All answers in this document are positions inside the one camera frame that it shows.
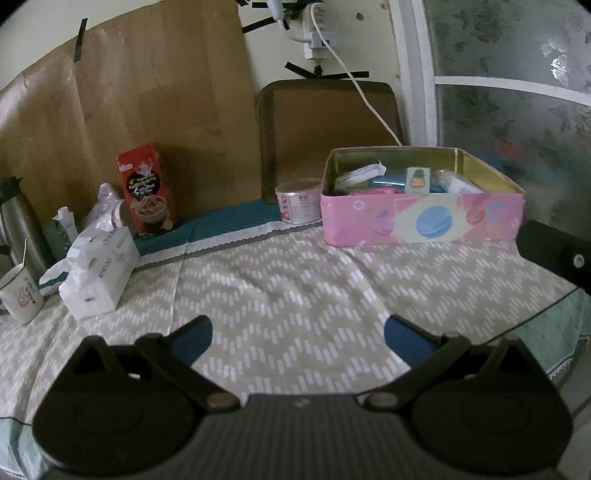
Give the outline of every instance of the canned food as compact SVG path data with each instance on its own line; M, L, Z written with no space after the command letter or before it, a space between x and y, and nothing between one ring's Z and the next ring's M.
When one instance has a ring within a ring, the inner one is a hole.
M322 180L301 179L279 185L275 189L281 219L284 222L302 225L317 222L320 213L320 194Z

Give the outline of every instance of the white paper package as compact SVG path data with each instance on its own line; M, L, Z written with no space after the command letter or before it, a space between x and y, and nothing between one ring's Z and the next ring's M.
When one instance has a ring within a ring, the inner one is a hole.
M46 272L41 283L69 272L60 297L80 320L117 308L139 252L127 227L110 232L86 229L72 244L66 259Z

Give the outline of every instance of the mug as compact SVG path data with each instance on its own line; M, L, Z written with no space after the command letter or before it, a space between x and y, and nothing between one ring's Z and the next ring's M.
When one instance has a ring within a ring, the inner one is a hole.
M24 263L0 278L0 300L21 325L33 320L44 304L43 295Z

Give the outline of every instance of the macaron print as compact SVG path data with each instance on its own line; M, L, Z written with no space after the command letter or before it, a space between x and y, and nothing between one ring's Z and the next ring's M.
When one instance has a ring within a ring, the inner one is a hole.
M452 227L452 213L443 205L434 205L421 212L415 227L425 238L438 238Z
M472 205L466 212L466 221L470 225L476 225L484 220L486 212L483 204L487 198L488 195L481 194L476 196L476 199L472 202Z
M374 231L380 235L390 235L394 231L392 214L383 210L374 220Z
M493 222L501 220L505 216L506 211L506 205L498 200L490 202L485 209L486 217Z
M484 208L471 208L466 212L466 221L470 225L476 225L483 221L485 216Z

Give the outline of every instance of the stainless steel thermos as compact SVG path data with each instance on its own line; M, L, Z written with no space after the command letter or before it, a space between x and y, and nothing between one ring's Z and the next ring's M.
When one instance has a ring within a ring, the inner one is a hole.
M27 267L35 280L55 263L39 219L20 188L21 179L0 180L0 256L9 248L11 262L18 265L27 239Z

